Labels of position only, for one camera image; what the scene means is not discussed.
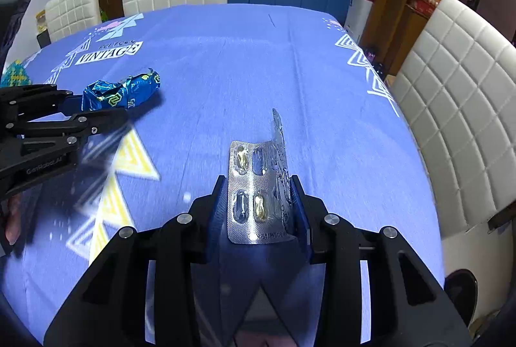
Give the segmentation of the person's left hand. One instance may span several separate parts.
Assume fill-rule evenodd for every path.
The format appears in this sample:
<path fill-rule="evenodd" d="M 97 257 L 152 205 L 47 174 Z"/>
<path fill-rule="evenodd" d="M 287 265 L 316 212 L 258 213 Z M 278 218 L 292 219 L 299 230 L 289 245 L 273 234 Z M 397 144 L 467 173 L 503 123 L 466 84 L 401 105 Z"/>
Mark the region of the person's left hand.
<path fill-rule="evenodd" d="M 5 237 L 11 246 L 16 243 L 21 235 L 21 203 L 21 194 L 12 196 L 7 202 L 9 215 L 5 226 Z"/>

